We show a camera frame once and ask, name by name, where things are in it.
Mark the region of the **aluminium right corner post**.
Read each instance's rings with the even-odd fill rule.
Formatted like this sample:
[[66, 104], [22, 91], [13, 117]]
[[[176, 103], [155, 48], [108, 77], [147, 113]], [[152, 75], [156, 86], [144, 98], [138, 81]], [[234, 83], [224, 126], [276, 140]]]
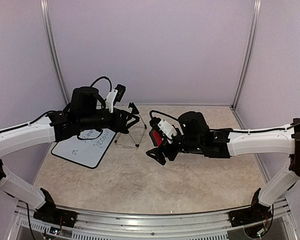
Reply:
[[245, 50], [243, 65], [242, 65], [240, 75], [239, 75], [238, 85], [237, 85], [234, 99], [233, 99], [233, 102], [231, 105], [234, 112], [238, 108], [238, 105], [239, 105], [239, 102], [240, 102], [240, 99], [241, 99], [241, 96], [243, 93], [244, 85], [245, 85], [247, 74], [249, 71], [250, 62], [251, 62], [253, 51], [254, 51], [255, 40], [256, 40], [256, 36], [257, 36], [257, 32], [258, 32], [258, 25], [259, 25], [259, 20], [260, 20], [262, 1], [255, 0], [253, 3], [254, 3], [254, 5], [253, 5], [252, 19], [251, 19], [251, 24], [250, 24], [250, 29], [249, 29], [247, 47]]

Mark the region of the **white whiteboard black frame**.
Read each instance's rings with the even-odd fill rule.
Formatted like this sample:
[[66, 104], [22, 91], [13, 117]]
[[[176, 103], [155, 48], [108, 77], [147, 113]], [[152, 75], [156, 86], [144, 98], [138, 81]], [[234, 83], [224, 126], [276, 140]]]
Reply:
[[51, 154], [84, 166], [95, 169], [104, 157], [116, 133], [109, 129], [102, 132], [96, 130], [85, 130], [78, 139], [76, 136], [58, 142], [51, 150]]

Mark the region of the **aluminium left corner post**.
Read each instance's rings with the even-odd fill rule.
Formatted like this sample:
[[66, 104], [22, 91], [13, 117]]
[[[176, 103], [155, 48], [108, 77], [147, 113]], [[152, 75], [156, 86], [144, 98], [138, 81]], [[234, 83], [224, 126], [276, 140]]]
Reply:
[[62, 99], [64, 101], [64, 104], [67, 105], [70, 102], [70, 97], [66, 87], [66, 83], [63, 78], [60, 61], [56, 49], [56, 44], [54, 40], [52, 22], [50, 18], [49, 2], [47, 0], [40, 0], [39, 2], [40, 2], [40, 8], [41, 8], [41, 13], [43, 18], [43, 26], [47, 38], [47, 44], [50, 52], [53, 69], [56, 75], [56, 79], [57, 79], [57, 83], [60, 89]]

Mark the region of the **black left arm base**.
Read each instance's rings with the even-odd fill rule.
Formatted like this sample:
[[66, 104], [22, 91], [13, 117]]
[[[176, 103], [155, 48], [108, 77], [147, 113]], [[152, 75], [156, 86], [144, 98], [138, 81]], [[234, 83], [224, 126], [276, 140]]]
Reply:
[[33, 217], [43, 222], [59, 225], [60, 227], [73, 228], [78, 213], [72, 210], [57, 208], [52, 196], [42, 187], [40, 188], [44, 195], [44, 204], [34, 211]]

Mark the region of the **red black whiteboard eraser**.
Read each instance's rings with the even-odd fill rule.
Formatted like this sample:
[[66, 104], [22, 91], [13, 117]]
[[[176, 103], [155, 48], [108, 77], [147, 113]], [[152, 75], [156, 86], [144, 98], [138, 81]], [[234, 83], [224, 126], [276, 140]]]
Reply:
[[161, 137], [161, 135], [154, 129], [152, 129], [149, 133], [149, 136], [152, 140], [152, 143], [155, 147], [159, 147], [162, 142], [163, 142], [163, 138]]

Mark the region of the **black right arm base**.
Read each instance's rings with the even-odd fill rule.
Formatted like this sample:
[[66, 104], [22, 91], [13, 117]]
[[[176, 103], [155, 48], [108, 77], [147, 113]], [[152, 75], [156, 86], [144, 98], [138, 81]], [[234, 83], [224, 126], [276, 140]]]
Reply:
[[261, 188], [254, 193], [249, 207], [239, 210], [232, 210], [228, 213], [232, 227], [248, 225], [272, 218], [273, 214], [270, 210], [271, 207], [260, 204], [260, 191]]

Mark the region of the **aluminium front rail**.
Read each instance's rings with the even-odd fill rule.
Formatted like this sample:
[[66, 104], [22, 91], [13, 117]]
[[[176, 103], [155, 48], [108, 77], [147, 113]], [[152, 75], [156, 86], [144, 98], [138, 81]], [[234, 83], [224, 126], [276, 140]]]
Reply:
[[248, 240], [262, 225], [258, 240], [300, 239], [285, 198], [274, 204], [274, 216], [247, 225], [232, 226], [230, 209], [184, 214], [113, 213], [69, 207], [77, 213], [73, 227], [33, 218], [22, 202], [12, 215], [6, 240]]

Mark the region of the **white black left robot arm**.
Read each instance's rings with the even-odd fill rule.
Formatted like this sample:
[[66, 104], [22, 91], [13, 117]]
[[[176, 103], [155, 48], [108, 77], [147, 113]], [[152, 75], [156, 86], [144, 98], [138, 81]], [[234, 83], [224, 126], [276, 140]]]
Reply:
[[125, 90], [119, 84], [102, 98], [95, 87], [78, 87], [63, 110], [50, 110], [35, 120], [0, 129], [0, 191], [34, 207], [47, 221], [56, 222], [60, 211], [49, 192], [18, 177], [3, 164], [2, 158], [41, 144], [59, 143], [72, 137], [80, 140], [81, 133], [89, 130], [102, 132], [108, 129], [128, 134], [140, 117], [133, 105], [131, 111], [115, 107]]

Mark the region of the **black wire easel stand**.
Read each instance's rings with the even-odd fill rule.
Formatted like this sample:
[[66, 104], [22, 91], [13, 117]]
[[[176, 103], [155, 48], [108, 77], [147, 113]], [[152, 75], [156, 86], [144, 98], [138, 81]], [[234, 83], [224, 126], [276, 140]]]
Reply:
[[[134, 144], [134, 146], [136, 148], [139, 148], [148, 127], [147, 127], [147, 124], [144, 121], [143, 117], [141, 116], [140, 110], [138, 109], [138, 107], [135, 105], [134, 102], [130, 102], [128, 104], [128, 109], [130, 110], [130, 113], [132, 115], [139, 118], [138, 122], [136, 122], [135, 120], [132, 120], [132, 119], [128, 121], [128, 124], [130, 124], [128, 136], [132, 140], [132, 143]], [[134, 129], [138, 129], [138, 130], [142, 131], [139, 139], [136, 139], [135, 137], [132, 136], [131, 130], [134, 130]]]

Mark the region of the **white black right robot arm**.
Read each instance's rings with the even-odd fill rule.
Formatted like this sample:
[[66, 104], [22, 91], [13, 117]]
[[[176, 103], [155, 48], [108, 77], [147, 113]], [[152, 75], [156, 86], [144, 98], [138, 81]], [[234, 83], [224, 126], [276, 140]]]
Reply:
[[188, 111], [177, 117], [179, 127], [149, 113], [149, 133], [154, 148], [146, 154], [161, 165], [174, 161], [179, 153], [229, 159], [243, 155], [286, 156], [283, 167], [258, 189], [246, 210], [246, 218], [256, 222], [266, 210], [300, 180], [300, 118], [277, 127], [259, 129], [212, 129], [203, 114]]

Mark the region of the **aluminium corner post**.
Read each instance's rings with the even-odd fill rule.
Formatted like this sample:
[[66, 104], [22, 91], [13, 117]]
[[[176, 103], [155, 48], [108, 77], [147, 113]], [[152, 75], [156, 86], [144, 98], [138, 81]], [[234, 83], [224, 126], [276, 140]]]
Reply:
[[257, 32], [258, 32], [258, 25], [259, 25], [259, 20], [260, 20], [262, 1], [255, 0], [253, 3], [254, 3], [254, 5], [253, 5], [252, 19], [251, 19], [251, 24], [250, 24], [250, 29], [249, 29], [247, 47], [245, 50], [243, 65], [242, 65], [240, 75], [239, 75], [238, 85], [237, 85], [234, 99], [233, 99], [233, 102], [231, 105], [234, 112], [238, 108], [238, 105], [239, 105], [239, 102], [240, 102], [240, 99], [241, 99], [241, 96], [243, 93], [244, 85], [245, 85], [247, 74], [249, 71], [250, 62], [251, 62], [253, 51], [254, 51], [255, 40], [256, 40], [256, 36], [257, 36]]
[[64, 101], [64, 104], [67, 105], [70, 102], [70, 97], [66, 87], [66, 83], [63, 78], [60, 61], [56, 49], [56, 44], [54, 40], [52, 22], [50, 18], [49, 2], [47, 0], [40, 0], [39, 2], [40, 2], [40, 8], [41, 8], [41, 13], [43, 18], [43, 26], [47, 38], [47, 44], [50, 52], [53, 69], [56, 75], [56, 79], [57, 79], [57, 83], [60, 89], [62, 99]]

